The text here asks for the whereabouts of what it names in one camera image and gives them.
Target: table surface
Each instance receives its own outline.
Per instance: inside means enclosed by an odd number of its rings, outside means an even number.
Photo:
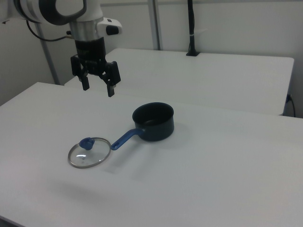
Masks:
[[[283,113],[294,60],[284,57],[115,49],[121,82],[116,94],[187,104],[280,115]],[[89,75],[90,89],[106,92]],[[82,89],[78,78],[65,84]]]
[[[0,107],[0,216],[26,227],[301,227],[302,119],[177,102],[166,140],[131,138],[76,169],[85,137],[114,142],[157,99],[37,83]]]

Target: black cable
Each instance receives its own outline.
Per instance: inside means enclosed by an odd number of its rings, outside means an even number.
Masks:
[[[291,101],[291,102],[292,102],[292,104],[293,104],[293,109],[294,109],[294,117],[295,117],[294,101],[293,101],[293,99],[292,99],[292,97],[291,97],[291,96],[289,97],[289,101]]]
[[[194,34],[195,34],[195,14],[194,14],[194,12],[193,12],[193,15],[194,15]]]
[[[29,25],[28,20],[27,20],[27,27],[28,27],[28,29],[30,30],[30,32],[31,32],[34,36],[36,36],[38,39],[41,39],[41,40],[46,41],[46,42],[55,42],[55,41],[59,41],[59,40],[62,40],[62,39],[65,39],[65,38],[66,38],[66,36],[63,36],[63,37],[58,38],[58,39],[44,39],[44,38],[41,38],[40,36],[38,36],[38,35],[32,30],[32,28],[31,28],[30,25]]]

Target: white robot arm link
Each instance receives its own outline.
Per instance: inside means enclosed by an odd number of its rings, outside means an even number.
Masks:
[[[78,53],[71,57],[73,75],[79,77],[84,90],[89,89],[88,73],[99,76],[107,84],[108,96],[112,96],[121,79],[117,63],[105,60],[104,37],[122,33],[122,26],[103,17],[101,2],[83,0],[82,9],[65,16],[59,13],[57,0],[0,0],[0,23],[20,18],[56,26],[69,24]]]

